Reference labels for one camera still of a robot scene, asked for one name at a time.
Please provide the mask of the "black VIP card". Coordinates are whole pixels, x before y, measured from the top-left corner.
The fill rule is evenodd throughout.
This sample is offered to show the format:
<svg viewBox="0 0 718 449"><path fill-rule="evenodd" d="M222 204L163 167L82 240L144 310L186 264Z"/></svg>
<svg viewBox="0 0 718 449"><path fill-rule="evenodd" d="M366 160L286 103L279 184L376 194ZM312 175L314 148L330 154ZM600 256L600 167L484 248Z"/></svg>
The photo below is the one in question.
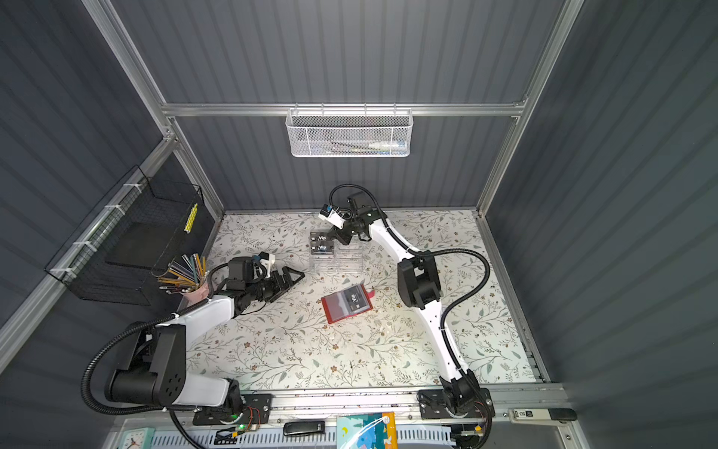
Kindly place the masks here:
<svg viewBox="0 0 718 449"><path fill-rule="evenodd" d="M335 253L335 240L328 232L310 232L310 254L312 256L331 256Z"/></svg>
<svg viewBox="0 0 718 449"><path fill-rule="evenodd" d="M371 308L366 290L361 284L342 291L342 295L343 310L347 315L360 314Z"/></svg>

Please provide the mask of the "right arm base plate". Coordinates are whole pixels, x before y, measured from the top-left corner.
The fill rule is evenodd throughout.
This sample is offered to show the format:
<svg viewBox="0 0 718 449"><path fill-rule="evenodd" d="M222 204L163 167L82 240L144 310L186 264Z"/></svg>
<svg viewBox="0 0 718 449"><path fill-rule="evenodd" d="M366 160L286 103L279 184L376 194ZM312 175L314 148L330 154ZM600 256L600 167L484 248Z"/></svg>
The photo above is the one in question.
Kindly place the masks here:
<svg viewBox="0 0 718 449"><path fill-rule="evenodd" d="M416 394L422 419L486 419L495 417L495 407L487 388L453 398L439 389L422 389Z"/></svg>

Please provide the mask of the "red leather card holder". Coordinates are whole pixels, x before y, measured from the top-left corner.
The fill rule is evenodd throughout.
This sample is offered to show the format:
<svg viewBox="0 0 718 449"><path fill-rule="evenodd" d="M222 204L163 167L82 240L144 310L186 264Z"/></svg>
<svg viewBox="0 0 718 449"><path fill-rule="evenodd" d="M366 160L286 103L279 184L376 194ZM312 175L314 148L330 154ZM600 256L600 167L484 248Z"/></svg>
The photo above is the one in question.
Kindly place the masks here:
<svg viewBox="0 0 718 449"><path fill-rule="evenodd" d="M321 303L327 323L334 324L344 319L363 314L373 309L373 290L367 290L364 284L352 285L349 288L322 297Z"/></svg>

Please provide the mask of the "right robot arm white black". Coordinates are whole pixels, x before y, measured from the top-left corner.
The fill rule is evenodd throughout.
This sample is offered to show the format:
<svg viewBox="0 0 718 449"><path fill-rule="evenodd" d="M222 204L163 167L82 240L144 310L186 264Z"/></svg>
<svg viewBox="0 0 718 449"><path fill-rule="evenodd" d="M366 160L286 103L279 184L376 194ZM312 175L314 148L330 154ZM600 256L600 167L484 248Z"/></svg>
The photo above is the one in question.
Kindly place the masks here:
<svg viewBox="0 0 718 449"><path fill-rule="evenodd" d="M375 196L359 185L354 188L366 195L368 205L361 205L355 198L348 200L347 208L327 203L323 205L319 216L331 224L330 235L333 239L344 245L349 244L354 237L361 241L373 241L396 262L400 299L422 320L438 358L439 382L447 412L454 416L465 415L475 403L484 399L476 375L460 354L447 318L452 309L479 293L487 284L490 275L488 259L467 249L435 252L419 250L391 224ZM441 303L442 287L436 258L448 254L465 254L477 258L484 266L484 276L478 286L445 307Z"/></svg>

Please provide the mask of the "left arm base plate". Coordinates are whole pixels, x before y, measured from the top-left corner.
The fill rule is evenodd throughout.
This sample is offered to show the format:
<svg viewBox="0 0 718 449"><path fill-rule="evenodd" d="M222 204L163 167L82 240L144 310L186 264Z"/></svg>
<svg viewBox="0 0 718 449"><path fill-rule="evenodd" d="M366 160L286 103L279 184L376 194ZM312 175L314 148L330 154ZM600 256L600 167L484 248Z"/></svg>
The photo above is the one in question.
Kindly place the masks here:
<svg viewBox="0 0 718 449"><path fill-rule="evenodd" d="M198 427L267 424L272 400L271 394L243 395L237 406L202 408L194 414L192 423Z"/></svg>

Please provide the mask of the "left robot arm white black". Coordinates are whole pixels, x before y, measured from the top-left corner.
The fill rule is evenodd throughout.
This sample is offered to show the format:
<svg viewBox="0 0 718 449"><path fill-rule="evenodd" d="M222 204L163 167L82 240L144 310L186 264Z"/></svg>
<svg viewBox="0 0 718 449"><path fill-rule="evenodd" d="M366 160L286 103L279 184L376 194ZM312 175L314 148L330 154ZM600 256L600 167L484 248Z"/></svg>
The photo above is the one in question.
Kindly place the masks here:
<svg viewBox="0 0 718 449"><path fill-rule="evenodd" d="M237 383L188 372L186 351L196 339L246 314L255 303L277 301L304 278L298 269L275 268L268 253L235 257L216 267L207 275L209 292L198 303L115 344L120 353L106 384L106 399L145 408L239 408Z"/></svg>

